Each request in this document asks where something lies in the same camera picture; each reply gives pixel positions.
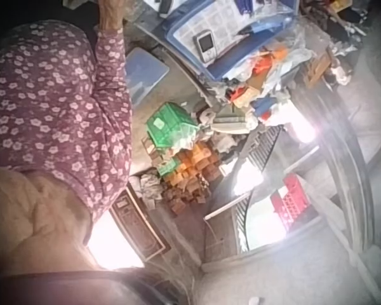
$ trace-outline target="person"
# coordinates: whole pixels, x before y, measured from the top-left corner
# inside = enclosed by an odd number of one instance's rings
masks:
[[[98,4],[96,58],[54,20],[0,42],[0,278],[100,269],[85,244],[128,181],[131,101],[124,0]]]

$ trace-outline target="framed picture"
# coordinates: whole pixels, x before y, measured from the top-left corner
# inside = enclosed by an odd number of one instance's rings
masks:
[[[134,251],[144,261],[170,249],[130,184],[117,198],[110,212]]]

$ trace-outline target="hand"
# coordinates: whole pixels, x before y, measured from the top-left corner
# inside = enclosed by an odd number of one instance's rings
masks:
[[[98,0],[100,30],[118,30],[123,26],[124,0]]]

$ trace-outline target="wall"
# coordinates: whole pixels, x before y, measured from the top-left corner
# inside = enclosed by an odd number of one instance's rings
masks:
[[[247,305],[264,297],[265,305],[369,305],[373,299],[349,264],[347,252],[321,221],[296,243],[284,243],[270,255],[206,274],[199,282],[197,305]]]

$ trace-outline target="floral shirt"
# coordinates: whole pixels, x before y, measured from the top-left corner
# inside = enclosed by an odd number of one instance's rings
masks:
[[[84,32],[43,21],[14,29],[0,48],[0,166],[68,184],[97,220],[126,187],[131,101],[123,29]]]

